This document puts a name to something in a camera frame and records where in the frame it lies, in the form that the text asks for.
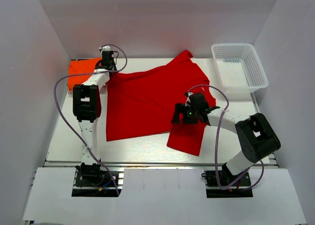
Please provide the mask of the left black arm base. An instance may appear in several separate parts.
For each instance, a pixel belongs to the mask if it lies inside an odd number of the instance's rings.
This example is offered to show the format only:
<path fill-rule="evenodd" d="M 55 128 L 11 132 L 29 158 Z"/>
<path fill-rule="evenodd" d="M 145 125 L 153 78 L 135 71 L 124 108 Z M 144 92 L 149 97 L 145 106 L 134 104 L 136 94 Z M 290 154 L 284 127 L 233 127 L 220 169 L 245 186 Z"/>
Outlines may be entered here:
<path fill-rule="evenodd" d="M 99 164 L 82 163 L 75 167 L 72 197 L 118 197 L 122 186 L 119 185 L 118 171 L 108 172 Z"/>

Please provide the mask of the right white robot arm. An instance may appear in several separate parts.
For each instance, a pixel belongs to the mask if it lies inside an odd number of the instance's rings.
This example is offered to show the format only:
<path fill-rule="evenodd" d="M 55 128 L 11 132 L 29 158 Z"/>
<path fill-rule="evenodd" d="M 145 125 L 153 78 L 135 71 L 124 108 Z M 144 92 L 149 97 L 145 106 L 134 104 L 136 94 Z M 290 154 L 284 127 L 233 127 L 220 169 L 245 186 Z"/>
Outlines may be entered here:
<path fill-rule="evenodd" d="M 257 162 L 281 148 L 281 143 L 262 113 L 244 117 L 228 115 L 227 108 L 210 106 L 202 93 L 186 93 L 185 103 L 176 103 L 172 124 L 203 123 L 217 128 L 215 158 L 219 152 L 221 129 L 237 135 L 241 150 L 222 167 L 215 164 L 215 179 L 222 189 L 233 186 Z"/>

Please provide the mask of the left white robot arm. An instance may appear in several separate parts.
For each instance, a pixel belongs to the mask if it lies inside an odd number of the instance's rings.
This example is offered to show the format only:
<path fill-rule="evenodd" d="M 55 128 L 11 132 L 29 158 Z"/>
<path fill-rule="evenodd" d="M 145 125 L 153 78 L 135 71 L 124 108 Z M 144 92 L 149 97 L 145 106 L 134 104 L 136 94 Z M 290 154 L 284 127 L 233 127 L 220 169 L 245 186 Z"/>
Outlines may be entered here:
<path fill-rule="evenodd" d="M 84 140 L 82 163 L 85 165 L 100 161 L 96 130 L 101 115 L 100 89 L 110 79 L 108 71 L 116 70 L 114 51 L 110 46 L 101 48 L 100 52 L 101 59 L 95 64 L 94 74 L 82 84 L 73 87 L 73 114 Z"/>

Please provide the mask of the red t shirt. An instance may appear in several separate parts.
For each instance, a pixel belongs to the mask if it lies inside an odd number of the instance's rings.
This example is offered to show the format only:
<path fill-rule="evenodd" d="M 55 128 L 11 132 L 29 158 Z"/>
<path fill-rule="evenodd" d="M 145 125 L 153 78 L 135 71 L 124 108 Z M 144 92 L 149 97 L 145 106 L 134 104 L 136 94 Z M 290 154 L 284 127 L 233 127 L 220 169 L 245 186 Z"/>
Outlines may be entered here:
<path fill-rule="evenodd" d="M 171 123 L 175 104 L 186 101 L 184 93 L 190 88 L 201 92 L 210 106 L 216 105 L 205 87 L 210 81 L 192 57 L 185 50 L 166 65 L 112 75 L 107 83 L 107 141 L 169 132 L 169 148 L 199 156 L 206 125 Z"/>

